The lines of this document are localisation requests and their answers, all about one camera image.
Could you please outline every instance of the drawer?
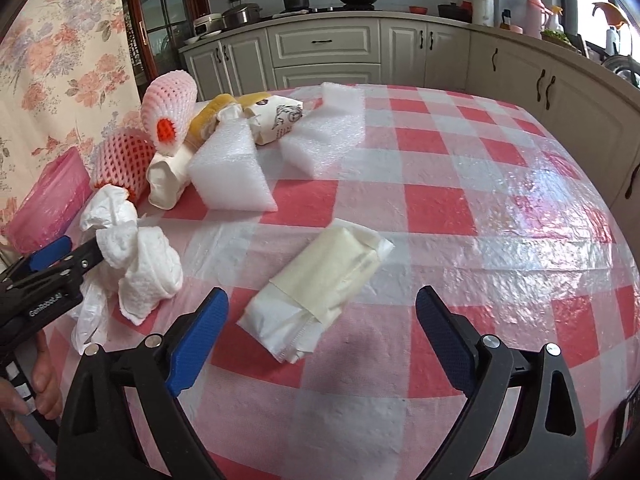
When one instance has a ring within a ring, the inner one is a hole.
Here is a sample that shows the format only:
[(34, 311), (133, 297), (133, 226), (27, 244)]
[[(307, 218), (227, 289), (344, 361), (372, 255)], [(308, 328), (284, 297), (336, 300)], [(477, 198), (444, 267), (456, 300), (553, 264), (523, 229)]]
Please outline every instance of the drawer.
[(340, 84), (380, 84), (380, 65), (371, 63), (324, 63), (277, 68), (278, 90), (324, 82)]
[(268, 27), (273, 66), (380, 63), (375, 18), (324, 18)]

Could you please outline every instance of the pink thermos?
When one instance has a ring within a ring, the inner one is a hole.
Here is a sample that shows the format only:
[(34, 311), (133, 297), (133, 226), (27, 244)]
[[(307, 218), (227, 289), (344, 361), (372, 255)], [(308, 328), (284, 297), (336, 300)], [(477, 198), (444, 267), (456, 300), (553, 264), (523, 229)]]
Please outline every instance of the pink thermos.
[(527, 0), (527, 15), (524, 23), (524, 33), (532, 38), (542, 38), (540, 32), (546, 23), (546, 18), (552, 12), (545, 7), (542, 0)]

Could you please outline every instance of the red and white checkered tablecloth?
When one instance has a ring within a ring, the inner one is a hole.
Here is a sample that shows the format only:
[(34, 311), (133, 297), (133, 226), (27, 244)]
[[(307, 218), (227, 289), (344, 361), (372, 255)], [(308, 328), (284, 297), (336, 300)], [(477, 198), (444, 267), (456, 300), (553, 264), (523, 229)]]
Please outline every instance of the red and white checkered tablecloth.
[[(612, 414), (640, 380), (640, 279), (605, 203), (521, 108), (361, 88), (366, 140), (323, 180), (284, 164), (277, 143), (259, 150), (277, 212), (210, 211), (193, 187), (171, 211), (140, 206), (180, 253), (186, 279), (140, 327), (115, 309), (106, 349), (164, 333), (220, 286), (230, 297), (228, 323), (180, 402), (228, 478), (414, 480), (465, 401), (415, 318), (415, 295), (430, 284), (480, 333), (533, 351), (560, 345), (595, 471)], [(317, 101), (320, 89), (283, 94)], [(236, 321), (332, 218), (376, 229), (396, 248), (313, 355), (279, 364)], [(72, 325), (64, 316), (48, 329), (65, 391), (79, 359)], [(162, 469), (139, 402), (131, 403), (149, 460)], [(492, 464), (507, 426), (498, 421), (478, 470)]]

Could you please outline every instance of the floral curtain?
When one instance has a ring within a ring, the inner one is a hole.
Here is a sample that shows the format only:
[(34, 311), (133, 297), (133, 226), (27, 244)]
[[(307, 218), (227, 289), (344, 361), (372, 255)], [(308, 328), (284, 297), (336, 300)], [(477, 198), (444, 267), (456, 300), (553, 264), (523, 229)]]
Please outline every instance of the floral curtain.
[(0, 229), (44, 165), (138, 123), (122, 0), (29, 0), (0, 43)]

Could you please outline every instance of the human hand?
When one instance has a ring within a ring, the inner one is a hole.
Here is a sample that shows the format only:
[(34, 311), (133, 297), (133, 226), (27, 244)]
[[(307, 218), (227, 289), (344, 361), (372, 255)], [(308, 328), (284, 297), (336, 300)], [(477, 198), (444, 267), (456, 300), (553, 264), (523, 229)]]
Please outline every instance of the human hand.
[(38, 357), (33, 365), (31, 385), (36, 392), (36, 408), (46, 419), (58, 418), (62, 413), (62, 392), (58, 377), (51, 363), (47, 338), (40, 330), (36, 334)]
[(4, 379), (0, 379), (0, 410), (18, 440), (22, 444), (30, 443), (32, 441), (31, 435), (15, 416), (16, 413), (29, 415), (27, 403), (15, 391), (14, 386)]

